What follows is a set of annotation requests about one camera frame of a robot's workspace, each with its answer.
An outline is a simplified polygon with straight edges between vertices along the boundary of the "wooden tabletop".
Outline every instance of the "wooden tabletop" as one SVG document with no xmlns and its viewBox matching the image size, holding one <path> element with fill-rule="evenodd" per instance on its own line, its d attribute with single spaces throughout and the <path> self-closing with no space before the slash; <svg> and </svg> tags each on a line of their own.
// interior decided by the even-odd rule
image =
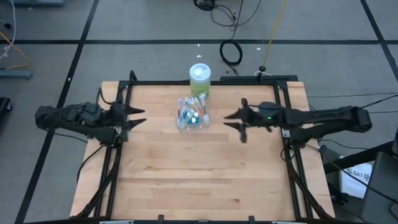
<svg viewBox="0 0 398 224">
<path fill-rule="evenodd" d="M 115 99 L 118 82 L 104 82 L 104 98 Z M 308 110 L 302 82 L 289 82 L 293 108 Z M 147 118 L 124 143 L 113 206 L 113 219 L 155 220 L 295 220 L 285 162 L 280 158 L 282 138 L 275 128 L 249 128 L 248 142 L 237 130 L 223 125 L 223 117 L 241 106 L 275 102 L 271 86 L 211 86 L 207 102 L 211 125 L 180 133 L 177 103 L 190 95 L 187 85 L 134 86 L 131 106 L 146 110 L 129 119 Z M 103 108 L 108 105 L 101 102 Z M 317 147 L 316 141 L 309 144 Z M 85 157 L 99 146 L 90 140 Z M 83 168 L 71 215 L 76 215 L 98 189 L 105 150 Z M 302 149 L 308 189 L 334 216 L 319 152 Z M 298 190 L 302 216 L 302 194 Z M 108 192 L 104 195 L 106 207 Z"/>
</svg>

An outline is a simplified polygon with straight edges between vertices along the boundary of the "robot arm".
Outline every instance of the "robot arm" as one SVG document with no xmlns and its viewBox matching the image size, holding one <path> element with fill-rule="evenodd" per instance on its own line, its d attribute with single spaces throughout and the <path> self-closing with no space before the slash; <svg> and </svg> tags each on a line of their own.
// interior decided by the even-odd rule
<svg viewBox="0 0 398 224">
<path fill-rule="evenodd" d="M 240 119 L 242 123 L 224 123 L 237 129 L 241 141 L 247 141 L 246 128 L 280 127 L 290 131 L 290 143 L 293 147 L 304 147 L 311 138 L 323 136 L 339 131 L 364 133 L 372 128 L 368 111 L 356 107 L 345 106 L 333 110 L 300 111 L 288 109 L 271 102 L 260 105 L 249 105 L 247 99 L 242 99 L 242 108 L 226 119 Z M 318 124 L 311 128 L 301 128 L 303 124 Z"/>
<path fill-rule="evenodd" d="M 102 109 L 98 104 L 82 103 L 64 108 L 41 106 L 35 114 L 38 128 L 63 128 L 96 138 L 102 145 L 113 146 L 118 137 L 127 141 L 127 134 L 120 135 L 123 130 L 130 131 L 146 119 L 125 121 L 128 114 L 143 113 L 144 110 L 123 106 L 112 102 L 109 110 Z"/>
</svg>

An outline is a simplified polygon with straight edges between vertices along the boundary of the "black metal frame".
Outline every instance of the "black metal frame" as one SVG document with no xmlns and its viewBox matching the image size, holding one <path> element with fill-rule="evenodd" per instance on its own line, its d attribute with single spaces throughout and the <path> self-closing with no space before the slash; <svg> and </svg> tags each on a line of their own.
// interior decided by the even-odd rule
<svg viewBox="0 0 398 224">
<path fill-rule="evenodd" d="M 273 77 L 263 77 L 259 75 L 258 77 L 221 77 L 220 81 L 211 82 L 211 85 L 265 85 L 265 86 L 272 86 L 274 88 L 275 94 L 275 102 L 278 105 L 281 105 L 281 99 L 279 90 L 282 90 L 285 99 L 285 106 L 291 108 L 289 90 L 287 86 L 287 82 L 295 82 L 298 81 L 297 76 L 295 75 L 287 75 L 287 76 L 273 76 Z M 124 101 L 125 105 L 130 104 L 131 100 L 131 93 L 132 88 L 135 85 L 189 85 L 188 80 L 183 81 L 138 81 L 135 74 L 133 72 L 130 73 L 130 80 L 129 81 L 120 81 L 118 86 L 118 94 L 116 96 L 116 100 L 123 102 L 123 91 L 126 90 L 126 99 Z M 292 157 L 290 156 L 290 141 L 289 137 L 284 135 L 283 130 L 281 130 L 282 136 L 282 143 L 285 152 L 285 160 L 287 168 L 289 166 L 293 166 Z M 122 153 L 123 144 L 118 144 L 113 148 L 107 148 L 106 154 L 104 158 L 101 178 L 100 178 L 100 185 L 98 191 L 94 194 L 93 198 L 90 200 L 91 203 L 77 216 L 71 217 L 68 220 L 54 220 L 54 221 L 47 221 L 47 222 L 37 222 L 37 223 L 46 223 L 46 224 L 58 224 L 58 223 L 99 223 L 103 221 L 111 221 L 112 215 L 112 208 L 114 203 L 114 195 L 116 193 L 116 182 L 118 179 L 118 171 L 119 165 L 121 160 L 121 153 Z M 109 165 L 111 162 L 111 153 L 112 150 L 116 150 L 116 154 L 114 157 L 114 163 L 110 171 Z M 301 183 L 306 187 L 307 181 L 305 179 L 305 172 L 303 168 L 302 157 L 300 153 L 300 149 L 293 149 L 295 153 L 296 163 L 297 163 L 297 170 L 300 176 Z M 103 192 L 107 189 L 110 184 L 109 190 L 109 198 L 106 206 L 106 213 L 105 216 L 100 216 L 101 213 L 101 204 L 103 202 Z M 305 211 L 307 214 L 306 218 L 301 216 L 300 211 L 300 204 L 299 198 L 297 195 L 296 183 L 294 179 L 289 176 L 289 185 L 290 185 L 290 193 L 292 195 L 292 205 L 294 208 L 295 219 L 296 222 L 305 222 L 305 223 L 346 223 L 337 220 L 317 220 L 313 219 L 312 207 L 308 202 L 307 198 L 303 197 Z M 93 217 L 88 217 L 88 215 L 94 210 Z M 142 223 L 142 224 L 162 224 L 162 223 L 198 223 L 199 221 L 195 220 L 183 220 L 183 221 L 165 221 L 163 215 L 159 215 L 158 220 L 135 220 L 134 223 Z M 235 223 L 235 224 L 243 224 L 246 223 L 245 221 L 207 221 L 207 223 L 214 223 L 214 224 L 225 224 L 225 223 Z M 271 223 L 269 221 L 255 221 L 254 217 L 249 217 L 249 223 Z"/>
</svg>

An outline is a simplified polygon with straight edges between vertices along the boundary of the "clear plastic bag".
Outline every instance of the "clear plastic bag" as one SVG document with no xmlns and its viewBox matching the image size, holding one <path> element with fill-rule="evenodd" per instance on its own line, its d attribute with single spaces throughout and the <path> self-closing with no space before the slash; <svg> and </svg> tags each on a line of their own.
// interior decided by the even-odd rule
<svg viewBox="0 0 398 224">
<path fill-rule="evenodd" d="M 177 127 L 180 130 L 198 129 L 210 124 L 206 110 L 206 95 L 188 96 L 178 100 Z"/>
</svg>

